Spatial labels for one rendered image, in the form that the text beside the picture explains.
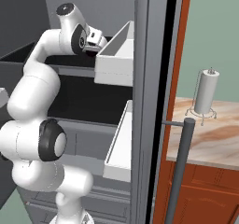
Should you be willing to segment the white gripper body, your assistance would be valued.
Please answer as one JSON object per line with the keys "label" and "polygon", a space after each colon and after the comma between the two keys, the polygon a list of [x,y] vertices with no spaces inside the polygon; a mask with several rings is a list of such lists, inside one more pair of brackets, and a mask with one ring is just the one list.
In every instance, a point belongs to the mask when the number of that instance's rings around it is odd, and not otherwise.
{"label": "white gripper body", "polygon": [[86,51],[99,52],[106,44],[107,40],[104,36],[88,36],[84,49]]}

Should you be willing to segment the grey fridge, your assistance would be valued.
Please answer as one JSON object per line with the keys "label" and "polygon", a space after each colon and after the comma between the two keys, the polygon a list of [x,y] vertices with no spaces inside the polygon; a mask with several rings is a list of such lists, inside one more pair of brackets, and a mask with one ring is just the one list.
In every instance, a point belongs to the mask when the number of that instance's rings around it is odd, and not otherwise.
{"label": "grey fridge", "polygon": [[[64,3],[75,4],[86,22],[101,30],[108,40],[134,17],[134,0],[46,0],[49,29],[59,28],[56,9]],[[48,113],[67,135],[61,163],[91,172],[91,192],[127,200],[130,220],[130,183],[105,178],[103,172],[124,107],[133,98],[132,88],[95,83],[95,56],[90,51],[52,55],[47,63],[61,80],[59,94]]]}

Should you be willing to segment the dark grey fridge door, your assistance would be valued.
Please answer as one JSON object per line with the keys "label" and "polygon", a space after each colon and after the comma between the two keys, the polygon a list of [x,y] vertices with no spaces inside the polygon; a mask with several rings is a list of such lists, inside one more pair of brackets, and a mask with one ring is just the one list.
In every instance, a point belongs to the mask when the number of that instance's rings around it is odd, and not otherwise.
{"label": "dark grey fridge door", "polygon": [[46,0],[0,0],[0,88],[11,94],[35,42],[49,29]]}

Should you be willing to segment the grey fridge drawer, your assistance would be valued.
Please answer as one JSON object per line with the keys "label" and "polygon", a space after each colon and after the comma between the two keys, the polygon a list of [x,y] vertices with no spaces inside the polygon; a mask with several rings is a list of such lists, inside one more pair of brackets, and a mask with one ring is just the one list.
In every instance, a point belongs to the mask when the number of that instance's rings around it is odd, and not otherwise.
{"label": "grey fridge drawer", "polygon": [[[33,224],[49,224],[57,214],[55,192],[39,192],[18,188],[21,200]],[[111,199],[91,192],[81,199],[95,224],[128,224],[129,202]]]}

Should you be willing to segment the small white door bin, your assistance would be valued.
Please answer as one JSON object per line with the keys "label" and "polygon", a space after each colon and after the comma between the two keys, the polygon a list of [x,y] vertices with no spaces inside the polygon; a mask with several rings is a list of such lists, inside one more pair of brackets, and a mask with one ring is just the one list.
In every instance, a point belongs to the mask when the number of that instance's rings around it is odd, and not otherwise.
{"label": "small white door bin", "polygon": [[128,21],[96,55],[94,82],[132,87],[134,75],[134,21]]}

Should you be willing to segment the orange wooden side panel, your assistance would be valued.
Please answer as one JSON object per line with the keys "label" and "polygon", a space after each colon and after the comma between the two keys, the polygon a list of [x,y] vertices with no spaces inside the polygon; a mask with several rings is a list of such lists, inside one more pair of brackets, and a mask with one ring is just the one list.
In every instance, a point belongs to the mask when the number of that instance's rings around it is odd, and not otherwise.
{"label": "orange wooden side panel", "polygon": [[[176,99],[176,89],[179,77],[179,68],[183,52],[185,33],[187,28],[187,20],[189,15],[190,0],[180,0],[181,4],[176,9],[176,17],[174,27],[176,28],[176,38],[172,45],[174,54],[170,55],[170,67],[167,72],[166,86],[166,111],[165,120],[171,120]],[[170,187],[168,185],[169,177],[171,176],[170,169],[173,164],[166,160],[168,142],[170,135],[170,125],[164,125],[162,128],[162,138],[160,140],[160,156],[158,160],[157,183],[154,189],[155,201],[151,211],[150,224],[163,224],[165,211],[168,205],[168,196]]]}

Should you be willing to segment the long white door bin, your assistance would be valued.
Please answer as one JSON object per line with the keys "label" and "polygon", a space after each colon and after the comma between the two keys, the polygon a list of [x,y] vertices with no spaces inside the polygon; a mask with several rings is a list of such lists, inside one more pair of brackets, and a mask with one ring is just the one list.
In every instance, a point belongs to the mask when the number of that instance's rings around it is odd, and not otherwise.
{"label": "long white door bin", "polygon": [[131,182],[133,101],[124,107],[105,158],[103,177]]}

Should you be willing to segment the white paper towel roll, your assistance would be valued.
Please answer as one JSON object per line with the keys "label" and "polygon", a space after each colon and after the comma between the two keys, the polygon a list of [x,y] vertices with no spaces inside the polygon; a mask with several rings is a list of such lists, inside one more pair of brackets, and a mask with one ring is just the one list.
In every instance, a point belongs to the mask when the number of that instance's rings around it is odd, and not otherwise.
{"label": "white paper towel roll", "polygon": [[214,69],[205,69],[201,73],[199,88],[196,96],[194,111],[197,114],[208,114],[213,103],[219,78],[219,72]]}

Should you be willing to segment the orange wooden base cabinet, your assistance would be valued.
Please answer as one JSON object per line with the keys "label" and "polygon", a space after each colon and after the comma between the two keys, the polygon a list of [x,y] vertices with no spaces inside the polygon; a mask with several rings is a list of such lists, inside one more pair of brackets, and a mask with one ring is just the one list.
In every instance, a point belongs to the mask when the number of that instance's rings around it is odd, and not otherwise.
{"label": "orange wooden base cabinet", "polygon": [[188,164],[173,224],[233,224],[239,216],[239,171]]}

